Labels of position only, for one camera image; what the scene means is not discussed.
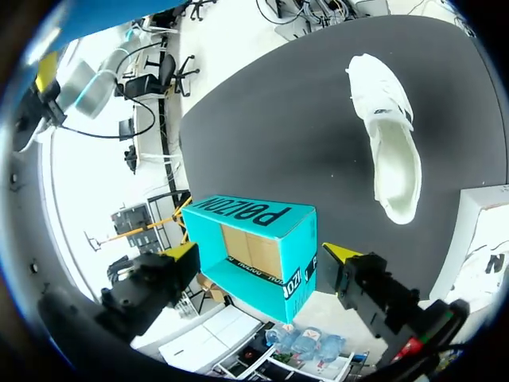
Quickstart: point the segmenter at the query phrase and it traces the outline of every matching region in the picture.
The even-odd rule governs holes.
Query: cardboard box
[[[461,190],[453,238],[429,298],[462,298],[471,312],[491,303],[509,257],[500,256],[509,255],[508,227],[509,185]],[[498,270],[490,269],[493,260],[501,261]]]
[[[292,321],[316,286],[313,206],[215,196],[182,213],[201,273],[273,319]]]
[[[210,292],[212,300],[215,302],[224,302],[224,296],[226,296],[227,293],[219,288],[212,280],[207,279],[202,274],[198,274],[196,276],[196,280],[203,288],[203,290]]]

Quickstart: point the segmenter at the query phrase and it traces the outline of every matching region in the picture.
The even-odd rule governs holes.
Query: white cabinet
[[[260,326],[260,321],[227,306],[202,325],[159,348],[167,364],[190,372],[212,366],[239,346]]]

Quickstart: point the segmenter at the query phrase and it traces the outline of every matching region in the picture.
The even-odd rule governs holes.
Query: brown cardboard
[[[276,240],[221,224],[229,256],[277,279],[282,279],[281,257]]]
[[[196,281],[201,285],[201,287],[205,291],[209,291],[212,299],[215,302],[224,302],[224,296],[227,295],[227,293],[219,288],[215,283],[213,283],[211,280],[207,279],[205,276],[203,276],[201,273],[199,273],[196,276]]]
[[[222,224],[221,230],[223,231],[227,253],[241,263],[252,266],[246,233]]]

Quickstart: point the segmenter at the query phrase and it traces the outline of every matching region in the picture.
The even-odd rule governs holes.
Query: black cable
[[[294,22],[295,20],[297,20],[302,12],[304,11],[304,6],[301,8],[301,10],[299,10],[297,12],[297,14],[295,15],[295,18],[292,18],[291,20],[289,21],[285,21],[285,22],[276,22],[276,21],[272,21],[270,20],[263,12],[262,12],[262,9],[260,8],[260,3],[258,2],[258,0],[255,0],[256,1],[256,6],[258,8],[258,11],[260,12],[260,14],[263,16],[263,18],[265,18],[268,22],[272,23],[272,24],[275,24],[275,25],[286,25],[286,24],[290,24],[292,22]]]
[[[143,49],[147,49],[147,48],[151,48],[153,46],[156,46],[156,45],[162,45],[162,41],[159,41],[159,42],[156,42],[154,44],[150,44],[150,45],[144,45],[138,49],[135,49],[133,50],[131,53],[127,54],[125,57],[123,57],[120,62],[119,62],[119,65],[117,65],[117,68],[115,70],[115,73],[118,75],[119,74],[119,70],[120,70],[120,67],[122,66],[123,62],[125,60],[127,60],[128,57],[131,57],[133,54],[135,53],[138,53],[139,51],[143,50]],[[150,130],[155,124],[156,124],[156,115],[153,113],[152,109],[150,109],[150,107],[146,106],[144,103],[132,98],[132,97],[129,97],[122,89],[121,87],[119,86],[119,82],[118,80],[115,78],[115,86],[117,88],[117,91],[124,97],[126,97],[128,100],[130,101],[133,101],[134,103],[137,103],[138,105],[144,107],[146,110],[149,111],[149,113],[152,115],[152,123],[144,130],[142,131],[138,131],[137,133],[134,133],[134,134],[124,134],[124,135],[98,135],[98,134],[92,134],[92,133],[87,133],[85,131],[80,131],[80,130],[75,130],[75,129],[72,129],[71,127],[66,127],[64,125],[60,125],[59,128],[62,128],[64,130],[67,130],[67,131],[72,131],[73,133],[77,133],[77,134],[81,134],[81,135],[85,135],[86,137],[91,137],[91,138],[101,138],[101,139],[131,139],[131,138],[134,138],[134,137],[137,137],[141,134],[145,134],[148,130]]]
[[[419,6],[422,5],[422,3],[426,2],[427,0],[422,0],[421,2],[419,2],[414,8],[412,8],[412,10],[407,14],[411,14],[412,12],[414,12]]]

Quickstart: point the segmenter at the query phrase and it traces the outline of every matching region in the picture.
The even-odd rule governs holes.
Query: white sneaker
[[[421,159],[410,134],[410,102],[394,73],[378,58],[355,56],[346,72],[353,106],[370,138],[375,199],[392,221],[408,224],[415,217],[422,182]]]

